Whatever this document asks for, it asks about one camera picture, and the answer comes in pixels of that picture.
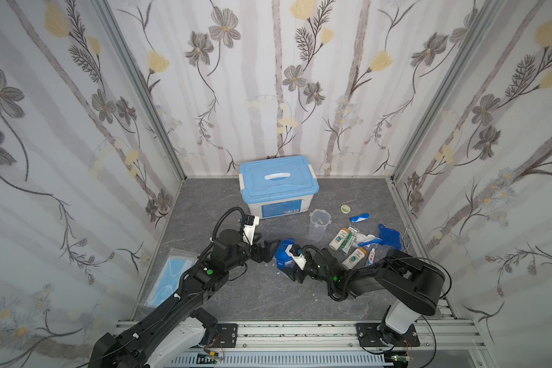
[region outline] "toothpaste tube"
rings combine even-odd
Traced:
[[[374,263],[374,254],[375,254],[375,251],[373,247],[372,250],[370,250],[370,253],[368,254],[368,259],[366,260],[366,267],[372,266],[372,264]]]

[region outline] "white plastic box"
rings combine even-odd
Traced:
[[[243,201],[260,218],[306,212],[319,192],[315,172],[304,156],[241,164],[239,180]]]

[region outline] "blue and white object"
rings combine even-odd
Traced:
[[[149,297],[145,302],[148,307],[157,307],[178,288],[180,276],[183,272],[192,267],[195,259],[183,257],[180,255],[170,255],[159,274],[154,288],[149,293]]]
[[[292,246],[294,246],[294,238],[288,238],[282,240],[280,246],[276,250],[274,258],[276,259],[276,267],[279,269],[283,270],[286,267],[294,267],[294,260],[290,254],[290,248],[292,248]]]
[[[319,191],[315,172],[304,156],[243,163],[239,180],[243,201],[260,218],[305,212]]]

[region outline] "measuring cup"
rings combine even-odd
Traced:
[[[314,210],[311,212],[309,224],[309,239],[319,241],[325,235],[327,225],[331,224],[331,215],[326,210]]]

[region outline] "gray marble surface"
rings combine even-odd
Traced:
[[[383,179],[321,179],[319,193],[313,197],[308,212],[260,220],[257,232],[263,240],[294,237],[299,245],[326,246],[340,228],[351,225],[349,217],[369,213],[370,218],[353,226],[361,232],[379,234],[378,225],[384,224],[404,233],[404,225]],[[343,214],[342,204],[351,207]],[[136,320],[152,309],[144,307],[149,292],[161,271],[171,248],[200,253],[208,244],[217,219],[229,208],[238,205],[248,212],[239,191],[237,179],[187,179],[175,204],[159,253],[145,282]],[[308,238],[309,213],[323,209],[330,213],[331,224],[322,241]],[[221,226],[238,228],[238,217],[230,215]],[[335,252],[340,261],[346,258]],[[357,267],[363,266],[362,260]],[[275,261],[268,264],[248,262],[249,270],[242,277],[228,282],[208,300],[204,308],[219,320],[340,320],[381,319],[389,304],[396,300],[388,291],[373,291],[343,302],[327,296],[323,282],[309,278],[303,284],[292,282],[276,268]],[[243,272],[239,267],[230,278]]]

